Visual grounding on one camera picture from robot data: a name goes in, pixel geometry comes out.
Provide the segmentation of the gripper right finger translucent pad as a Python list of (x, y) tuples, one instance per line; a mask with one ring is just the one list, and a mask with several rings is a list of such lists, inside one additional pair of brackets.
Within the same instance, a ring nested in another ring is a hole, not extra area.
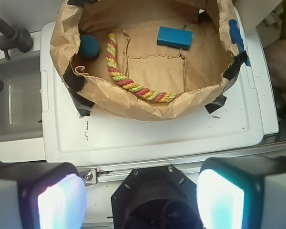
[(196, 192), (207, 229), (286, 229), (286, 156), (210, 157)]

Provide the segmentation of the gripper left finger translucent pad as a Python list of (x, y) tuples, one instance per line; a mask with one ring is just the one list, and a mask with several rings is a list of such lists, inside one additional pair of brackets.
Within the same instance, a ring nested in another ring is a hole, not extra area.
[(0, 229), (79, 229), (83, 179), (70, 163), (0, 163)]

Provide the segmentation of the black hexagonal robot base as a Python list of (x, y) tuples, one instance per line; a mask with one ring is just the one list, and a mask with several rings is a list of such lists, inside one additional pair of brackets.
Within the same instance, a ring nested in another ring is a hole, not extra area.
[(196, 183), (173, 165), (135, 168), (111, 196), (116, 229), (202, 229)]

